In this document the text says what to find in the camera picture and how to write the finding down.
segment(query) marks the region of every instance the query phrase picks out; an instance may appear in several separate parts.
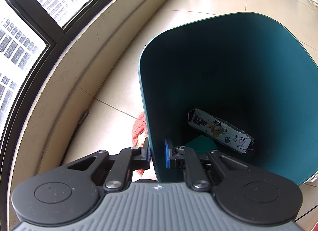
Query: circular cap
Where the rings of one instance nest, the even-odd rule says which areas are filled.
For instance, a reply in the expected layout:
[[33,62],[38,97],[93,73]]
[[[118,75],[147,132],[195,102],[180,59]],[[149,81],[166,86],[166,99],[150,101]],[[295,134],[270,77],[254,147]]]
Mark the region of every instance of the circular cap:
[[58,182],[42,184],[34,192],[35,197],[44,203],[59,203],[68,199],[71,194],[70,186]]
[[199,180],[199,181],[195,181],[193,183],[193,186],[199,189],[203,189],[209,186],[209,183],[207,181],[204,180]]
[[252,182],[244,186],[243,194],[251,201],[267,203],[276,200],[279,189],[270,183]]
[[106,183],[106,187],[109,189],[117,189],[121,186],[120,181],[109,181]]

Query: green object in bin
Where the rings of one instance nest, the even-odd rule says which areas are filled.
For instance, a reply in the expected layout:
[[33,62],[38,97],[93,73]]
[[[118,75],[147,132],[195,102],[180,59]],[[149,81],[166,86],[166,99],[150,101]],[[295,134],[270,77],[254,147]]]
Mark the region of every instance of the green object in bin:
[[277,21],[242,12],[170,29],[144,48],[139,80],[160,182],[183,180],[165,167],[164,139],[193,139],[193,108],[251,135],[257,167],[298,185],[318,170],[318,68]]
[[214,141],[203,135],[196,137],[185,146],[193,148],[197,154],[206,154],[209,150],[217,149],[217,145]]

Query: window frame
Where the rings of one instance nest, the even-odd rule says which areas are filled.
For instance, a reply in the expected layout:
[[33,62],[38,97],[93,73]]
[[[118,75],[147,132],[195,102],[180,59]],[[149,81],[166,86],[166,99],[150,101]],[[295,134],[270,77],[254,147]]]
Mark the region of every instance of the window frame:
[[67,21],[63,28],[55,22],[37,0],[5,1],[48,45],[31,67],[22,87],[18,90],[13,106],[10,108],[9,116],[6,119],[4,131],[1,134],[0,231],[7,230],[7,192],[12,160],[21,130],[33,101],[64,49],[96,14],[112,0],[89,0]]

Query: trash bin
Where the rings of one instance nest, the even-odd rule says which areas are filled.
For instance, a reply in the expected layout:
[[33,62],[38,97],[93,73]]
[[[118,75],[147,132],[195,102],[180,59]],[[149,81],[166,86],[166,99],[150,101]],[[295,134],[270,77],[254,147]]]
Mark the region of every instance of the trash bin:
[[165,168],[164,138],[189,142],[193,108],[252,136],[257,167],[298,185],[318,170],[318,68],[277,21],[243,12],[170,29],[144,48],[139,79],[160,181],[182,180]]

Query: green item on floor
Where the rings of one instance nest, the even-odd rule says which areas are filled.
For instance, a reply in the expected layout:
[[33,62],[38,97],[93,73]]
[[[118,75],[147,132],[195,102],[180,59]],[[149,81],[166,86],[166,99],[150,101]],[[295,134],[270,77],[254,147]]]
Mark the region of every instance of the green item on floor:
[[200,135],[188,142],[186,147],[193,148],[197,154],[206,154],[209,150],[217,149],[214,141],[206,136]]

